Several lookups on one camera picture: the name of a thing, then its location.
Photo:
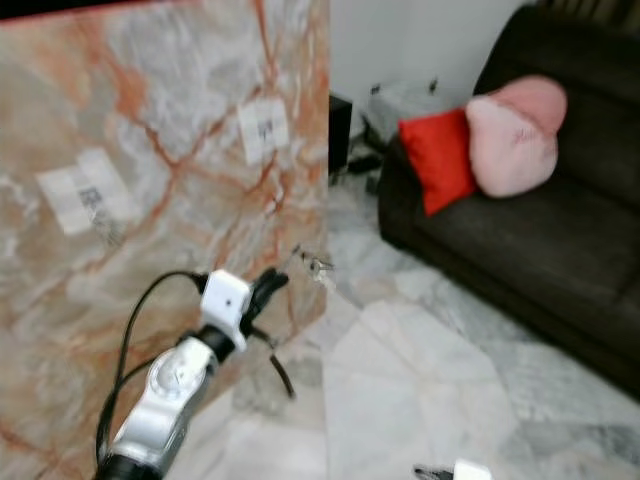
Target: black electrical cable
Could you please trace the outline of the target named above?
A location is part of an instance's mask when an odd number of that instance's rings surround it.
[[[133,370],[131,370],[131,372],[129,372],[126,377],[123,377],[124,369],[127,363],[127,352],[129,350],[129,342],[131,341],[133,326],[138,318],[138,315],[140,314],[140,310],[142,309],[142,306],[144,305],[145,301],[147,300],[151,292],[153,292],[153,290],[158,285],[160,285],[160,283],[162,283],[168,278],[175,277],[175,276],[183,276],[183,277],[189,278],[191,281],[193,281],[196,284],[196,287],[198,288],[198,292],[200,294],[202,294],[202,292],[204,291],[206,281],[208,278],[208,275],[206,274],[197,274],[194,272],[188,272],[184,270],[174,270],[171,272],[164,273],[160,275],[158,278],[156,278],[151,283],[151,285],[149,285],[149,287],[145,290],[145,292],[142,294],[142,296],[138,300],[138,303],[136,304],[136,306],[133,308],[133,311],[129,316],[129,320],[127,321],[127,328],[125,329],[124,335],[122,336],[122,344],[120,345],[120,354],[118,356],[118,367],[116,369],[116,374],[113,379],[113,389],[111,390],[111,393],[107,397],[107,400],[105,401],[104,406],[102,407],[100,420],[98,422],[98,430],[96,432],[96,461],[98,463],[100,463],[102,458],[104,458],[108,450],[109,433],[111,430],[113,413],[115,411],[115,405],[116,405],[116,402],[118,401],[118,394],[120,393],[120,390],[122,389],[126,381],[128,381],[131,377],[133,377],[133,375],[135,375],[136,373],[140,372],[145,367],[147,367],[148,364],[150,364],[150,362],[153,362],[153,359],[149,360],[148,362],[144,362],[138,365],[137,367],[135,367]]]

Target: sofa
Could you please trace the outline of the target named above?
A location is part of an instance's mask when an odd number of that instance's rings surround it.
[[[640,42],[523,7],[475,93],[527,74],[554,78],[569,100],[551,179],[427,217],[396,137],[378,187],[381,235],[640,396]]]

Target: marble wall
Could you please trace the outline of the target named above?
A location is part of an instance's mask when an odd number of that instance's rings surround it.
[[[0,478],[91,477],[120,337],[157,275],[251,279],[324,248],[327,22],[328,0],[197,0],[0,24]],[[324,309],[291,273],[262,319],[286,336]],[[198,316],[193,287],[167,282],[129,364]]]

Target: white wall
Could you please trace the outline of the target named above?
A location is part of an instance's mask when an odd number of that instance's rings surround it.
[[[357,108],[371,86],[430,81],[463,103],[513,12],[529,0],[331,0],[331,89]]]

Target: paper label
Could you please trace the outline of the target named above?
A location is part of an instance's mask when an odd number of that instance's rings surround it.
[[[238,107],[242,142],[249,165],[261,162],[289,144],[287,113],[282,99],[261,99]]]
[[[65,235],[92,227],[109,244],[117,244],[126,222],[137,216],[127,188],[101,148],[88,149],[77,165],[36,176]]]

